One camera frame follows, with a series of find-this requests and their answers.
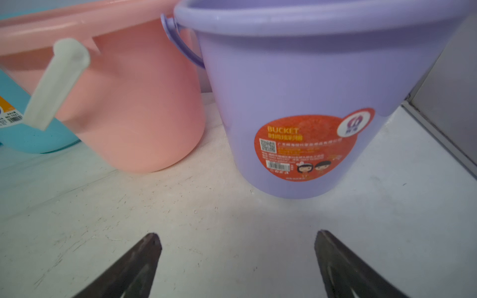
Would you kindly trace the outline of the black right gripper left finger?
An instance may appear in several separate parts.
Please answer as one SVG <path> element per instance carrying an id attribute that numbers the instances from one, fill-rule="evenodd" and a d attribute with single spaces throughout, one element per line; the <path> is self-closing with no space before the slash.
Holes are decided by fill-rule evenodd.
<path id="1" fill-rule="evenodd" d="M 160 238 L 148 233 L 77 298 L 147 298 L 150 295 L 162 252 Z"/>

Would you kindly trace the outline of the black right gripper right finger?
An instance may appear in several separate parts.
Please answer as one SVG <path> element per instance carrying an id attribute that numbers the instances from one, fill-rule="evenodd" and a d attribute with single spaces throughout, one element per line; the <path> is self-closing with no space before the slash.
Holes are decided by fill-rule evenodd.
<path id="1" fill-rule="evenodd" d="M 314 250 L 329 298 L 405 298 L 328 230 L 320 230 Z"/>

